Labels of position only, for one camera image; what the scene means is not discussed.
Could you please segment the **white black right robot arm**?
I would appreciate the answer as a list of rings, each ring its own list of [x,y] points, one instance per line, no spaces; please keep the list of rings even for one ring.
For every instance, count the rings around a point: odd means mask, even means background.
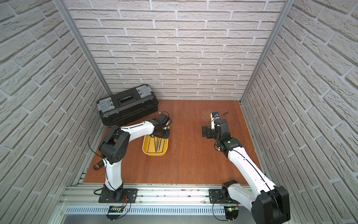
[[[290,220],[290,197],[283,186],[269,180],[247,154],[243,145],[229,131],[224,118],[212,118],[210,126],[202,127],[202,136],[214,139],[214,148],[222,152],[240,171],[250,190],[232,180],[220,190],[209,190],[210,203],[237,203],[252,214],[257,224],[283,224]]]

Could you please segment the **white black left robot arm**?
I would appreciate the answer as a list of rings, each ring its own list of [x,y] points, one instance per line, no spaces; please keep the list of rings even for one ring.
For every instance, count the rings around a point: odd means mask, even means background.
[[[169,138],[172,119],[161,113],[155,119],[149,119],[139,124],[126,127],[111,127],[99,146],[99,152],[104,162],[105,183],[103,189],[109,194],[116,194],[123,188],[121,163],[131,141],[150,135],[161,139]]]

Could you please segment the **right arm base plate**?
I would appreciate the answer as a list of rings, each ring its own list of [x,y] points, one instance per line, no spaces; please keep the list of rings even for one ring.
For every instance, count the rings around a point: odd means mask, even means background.
[[[232,199],[229,196],[228,188],[232,184],[238,184],[236,180],[231,180],[222,184],[221,189],[209,189],[209,200],[211,204],[217,203],[229,203],[236,204],[238,203],[236,200]]]

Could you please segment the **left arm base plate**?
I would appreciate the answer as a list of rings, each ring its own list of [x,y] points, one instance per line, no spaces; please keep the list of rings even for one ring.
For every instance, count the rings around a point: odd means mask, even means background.
[[[103,186],[99,196],[99,203],[135,203],[138,189],[123,188],[121,185],[117,190],[113,191],[106,185]]]

